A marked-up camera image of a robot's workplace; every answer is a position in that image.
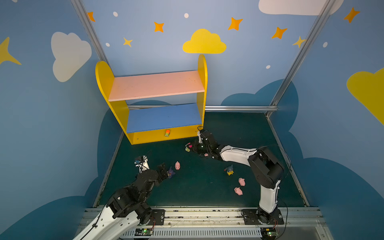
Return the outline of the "purple creature toy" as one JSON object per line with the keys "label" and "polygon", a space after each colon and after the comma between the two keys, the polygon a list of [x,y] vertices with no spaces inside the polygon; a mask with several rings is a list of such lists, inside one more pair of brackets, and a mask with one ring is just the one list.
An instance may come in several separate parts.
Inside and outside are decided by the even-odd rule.
{"label": "purple creature toy", "polygon": [[168,173],[168,178],[171,179],[176,173],[174,172],[174,170],[172,169],[172,167],[170,167],[170,169],[167,171]]}

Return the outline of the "pink top toy car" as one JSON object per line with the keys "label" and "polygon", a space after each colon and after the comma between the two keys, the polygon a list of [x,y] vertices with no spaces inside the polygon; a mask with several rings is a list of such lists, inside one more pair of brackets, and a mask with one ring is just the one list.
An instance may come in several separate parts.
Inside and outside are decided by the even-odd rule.
{"label": "pink top toy car", "polygon": [[186,146],[185,146],[185,151],[186,152],[190,152],[192,149],[193,149],[193,144],[192,143],[186,144]]}

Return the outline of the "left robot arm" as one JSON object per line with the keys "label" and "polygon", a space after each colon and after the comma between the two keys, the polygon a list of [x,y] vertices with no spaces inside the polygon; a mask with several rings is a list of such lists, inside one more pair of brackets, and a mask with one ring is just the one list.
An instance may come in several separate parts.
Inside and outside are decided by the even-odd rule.
{"label": "left robot arm", "polygon": [[152,209],[147,204],[154,186],[168,178],[166,165],[146,169],[136,179],[118,189],[101,212],[87,225],[75,240],[117,240],[123,233],[150,222]]}

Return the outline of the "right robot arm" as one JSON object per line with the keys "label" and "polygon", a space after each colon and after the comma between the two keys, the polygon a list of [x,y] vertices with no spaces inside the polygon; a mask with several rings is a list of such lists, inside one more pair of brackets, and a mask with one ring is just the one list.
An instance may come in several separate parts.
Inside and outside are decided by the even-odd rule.
{"label": "right robot arm", "polygon": [[284,217],[278,208],[278,191],[284,167],[268,147],[244,149],[220,145],[213,134],[206,130],[198,132],[198,140],[186,144],[187,152],[224,162],[243,164],[251,168],[260,185],[260,201],[256,219],[262,225],[283,224]]}

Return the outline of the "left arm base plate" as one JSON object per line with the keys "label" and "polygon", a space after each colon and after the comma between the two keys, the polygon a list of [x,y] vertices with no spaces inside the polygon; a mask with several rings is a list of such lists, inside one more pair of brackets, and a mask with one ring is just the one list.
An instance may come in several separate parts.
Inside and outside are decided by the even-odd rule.
{"label": "left arm base plate", "polygon": [[141,225],[149,226],[163,226],[165,221],[165,210],[164,209],[155,209],[149,210],[144,213],[144,216],[141,218]]}

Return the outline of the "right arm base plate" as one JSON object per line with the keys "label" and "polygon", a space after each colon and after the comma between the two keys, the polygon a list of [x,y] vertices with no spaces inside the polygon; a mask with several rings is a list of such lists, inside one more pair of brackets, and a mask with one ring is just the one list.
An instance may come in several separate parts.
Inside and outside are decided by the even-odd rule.
{"label": "right arm base plate", "polygon": [[284,218],[281,211],[276,208],[267,213],[261,208],[241,210],[245,225],[283,225]]}

